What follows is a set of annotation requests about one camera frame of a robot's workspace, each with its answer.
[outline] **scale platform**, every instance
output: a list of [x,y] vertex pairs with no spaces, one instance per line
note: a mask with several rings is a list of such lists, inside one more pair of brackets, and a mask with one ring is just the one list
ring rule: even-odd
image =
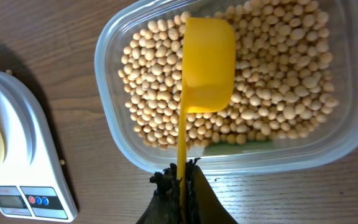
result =
[[77,208],[39,102],[18,79],[0,72],[0,211],[12,218],[71,222]]

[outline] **red button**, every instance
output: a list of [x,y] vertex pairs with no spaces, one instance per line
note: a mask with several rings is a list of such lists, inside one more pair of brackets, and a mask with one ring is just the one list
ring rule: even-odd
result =
[[35,198],[34,198],[33,196],[30,196],[30,197],[29,197],[29,202],[30,202],[30,203],[35,203]]

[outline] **scale button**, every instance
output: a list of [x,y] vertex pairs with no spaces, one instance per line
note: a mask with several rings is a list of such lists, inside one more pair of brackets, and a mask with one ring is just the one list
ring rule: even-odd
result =
[[41,198],[40,197],[35,197],[35,202],[37,203],[37,205],[40,205],[42,203]]
[[49,200],[48,200],[46,197],[43,197],[43,198],[42,198],[42,203],[43,203],[44,205],[48,205],[48,204],[49,204]]
[[35,198],[33,196],[29,196],[29,202],[30,203],[35,203]]

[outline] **wooden surface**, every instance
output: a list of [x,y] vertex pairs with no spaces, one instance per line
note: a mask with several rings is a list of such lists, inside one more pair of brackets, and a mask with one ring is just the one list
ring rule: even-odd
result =
[[[79,204],[75,223],[135,223],[155,188],[112,140],[93,70],[102,28],[133,1],[0,1],[0,70],[42,103]],[[358,149],[315,169],[209,181],[239,223],[358,223]],[[0,223],[50,222],[0,214]]]

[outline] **pile of soybeans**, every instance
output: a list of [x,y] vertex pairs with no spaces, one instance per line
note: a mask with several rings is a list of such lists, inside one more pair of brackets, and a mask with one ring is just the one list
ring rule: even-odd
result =
[[[134,131],[148,146],[176,147],[186,20],[149,21],[133,34],[118,71]],[[338,100],[329,64],[329,14],[310,0],[251,0],[213,17],[236,34],[236,76],[230,104],[189,114],[187,145],[245,144],[306,138],[325,123]]]

